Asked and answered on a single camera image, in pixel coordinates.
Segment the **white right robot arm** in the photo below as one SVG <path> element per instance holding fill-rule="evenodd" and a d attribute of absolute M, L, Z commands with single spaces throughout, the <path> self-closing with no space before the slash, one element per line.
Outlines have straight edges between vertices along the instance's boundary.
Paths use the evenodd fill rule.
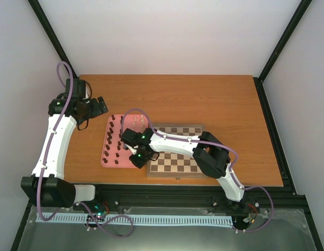
<path fill-rule="evenodd" d="M 199 136 L 183 136 L 153 128 L 147 128 L 144 132 L 126 129 L 121 134 L 121 142 L 131 151 L 129 159 L 137 168 L 142 168 L 155 154 L 181 154 L 194 159 L 204 175 L 216 179 L 228 200 L 241 202 L 244 197 L 244 186 L 233 170 L 238 156 L 235 155 L 232 161 L 229 154 L 235 151 L 209 132 L 204 131 Z"/>

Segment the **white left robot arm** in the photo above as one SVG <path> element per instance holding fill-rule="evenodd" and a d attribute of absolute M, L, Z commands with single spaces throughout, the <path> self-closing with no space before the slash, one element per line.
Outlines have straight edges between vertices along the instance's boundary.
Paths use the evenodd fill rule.
<path fill-rule="evenodd" d="M 34 206 L 69 208 L 82 201 L 94 211 L 103 206 L 103 196 L 95 192 L 95 186 L 64 180 L 64 164 L 73 131 L 107 112 L 104 99 L 92 97 L 87 81 L 67 79 L 65 91 L 49 104 L 48 131 L 39 160 L 20 183 Z"/>

